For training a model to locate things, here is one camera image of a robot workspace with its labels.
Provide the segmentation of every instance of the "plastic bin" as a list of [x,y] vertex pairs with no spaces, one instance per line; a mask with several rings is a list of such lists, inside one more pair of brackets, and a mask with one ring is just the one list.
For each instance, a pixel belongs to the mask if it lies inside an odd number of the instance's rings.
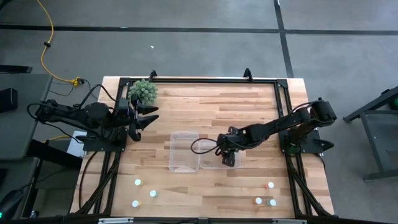
[[[199,151],[205,152],[216,146],[216,143],[209,140],[199,142]],[[241,166],[240,152],[235,152],[235,166],[229,167],[222,163],[223,158],[215,155],[216,150],[200,155],[200,167],[204,169],[236,169]]]
[[[190,149],[194,140],[199,138],[196,132],[173,132],[170,137],[169,169],[172,172],[191,173],[199,169],[199,156]],[[199,142],[193,150],[199,151]]]

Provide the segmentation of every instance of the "succulent plant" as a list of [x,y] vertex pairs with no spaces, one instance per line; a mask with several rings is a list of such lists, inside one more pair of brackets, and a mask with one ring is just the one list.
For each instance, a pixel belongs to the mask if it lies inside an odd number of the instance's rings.
[[133,94],[138,95],[142,104],[153,105],[157,98],[157,87],[155,84],[146,80],[136,81],[129,89],[129,98],[131,98]]

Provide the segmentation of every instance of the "wooden table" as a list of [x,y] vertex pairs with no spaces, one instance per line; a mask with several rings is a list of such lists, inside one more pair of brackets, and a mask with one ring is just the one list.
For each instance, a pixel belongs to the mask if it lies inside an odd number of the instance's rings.
[[[104,77],[103,80],[103,85],[114,97],[119,78]],[[303,79],[291,78],[288,83],[293,107],[308,101]],[[196,173],[178,174],[168,168],[170,133],[174,131],[196,131],[201,138],[216,139],[219,133],[227,132],[229,126],[243,127],[276,119],[272,85],[157,83],[157,86],[159,97],[155,105],[159,107],[156,113],[160,118],[145,129],[141,142],[127,140],[119,166],[113,217],[294,217],[286,162],[280,152],[277,134],[259,147],[242,152],[238,169],[199,169]],[[102,90],[99,100],[110,106],[114,104]],[[103,156],[104,153],[99,152],[88,166],[83,183],[83,203],[98,185]],[[324,208],[333,213],[321,160],[309,154],[302,157],[309,189]],[[143,180],[144,185],[136,187],[136,179]],[[275,183],[275,188],[265,189],[264,185],[270,181]],[[151,190],[157,190],[159,196],[150,198]],[[304,212],[301,190],[297,192]],[[277,206],[254,205],[256,197],[263,201],[274,198]],[[133,200],[141,201],[141,207],[132,208]],[[71,212],[77,209],[78,187]]]

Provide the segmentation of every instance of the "yellow cable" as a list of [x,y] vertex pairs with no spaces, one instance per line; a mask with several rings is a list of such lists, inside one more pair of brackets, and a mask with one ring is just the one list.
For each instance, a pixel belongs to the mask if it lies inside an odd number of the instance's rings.
[[[53,25],[53,23],[52,23],[50,14],[49,14],[49,13],[47,12],[47,10],[44,8],[44,6],[43,6],[43,4],[40,2],[40,0],[37,0],[37,3],[42,7],[42,9],[44,10],[44,12],[45,12],[46,15],[47,15],[47,18],[48,18],[49,21],[50,21],[50,25],[51,25],[51,36],[50,36],[49,40],[47,41],[47,43],[50,45],[50,44],[51,44],[52,37],[54,36],[54,25]],[[40,58],[40,61],[42,62],[42,66],[43,66],[44,70],[45,70],[46,72],[48,72],[50,75],[52,75],[54,78],[56,78],[57,80],[61,80],[61,81],[64,81],[64,82],[70,82],[72,85],[78,86],[78,85],[79,85],[79,82],[77,82],[77,80],[79,79],[79,77],[77,77],[77,78],[75,78],[75,79],[72,79],[72,80],[67,80],[67,79],[60,78],[60,77],[56,76],[54,73],[50,72],[50,70],[49,70],[49,69],[45,66],[45,64],[44,64],[44,55],[45,55],[47,49],[48,49],[48,46],[47,46],[47,45],[44,46],[43,53],[42,53],[42,56],[41,56],[41,58]]]
[[54,140],[61,139],[61,138],[70,138],[70,137],[69,136],[57,136],[52,139],[49,139],[49,141],[54,141]]

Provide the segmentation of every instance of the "white cylinder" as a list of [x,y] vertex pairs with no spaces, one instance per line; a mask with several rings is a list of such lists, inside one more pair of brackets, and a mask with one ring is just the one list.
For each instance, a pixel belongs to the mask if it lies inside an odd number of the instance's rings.
[[256,198],[256,199],[254,200],[254,203],[260,205],[260,204],[262,203],[262,199],[261,199],[261,198]]
[[157,197],[157,191],[156,190],[151,190],[151,192],[149,192],[149,196]]
[[140,179],[136,179],[136,181],[134,181],[134,184],[135,184],[136,186],[141,186],[141,185],[143,184],[143,182],[142,182],[142,180],[140,180]]
[[269,189],[273,189],[274,188],[274,183],[273,182],[268,182],[267,184]]
[[276,206],[276,201],[274,199],[271,199],[267,202],[267,204],[270,206]]
[[131,206],[132,206],[133,208],[137,208],[137,207],[139,207],[140,205],[141,205],[141,202],[139,202],[139,201],[137,201],[137,200],[133,200],[132,203],[131,203]]

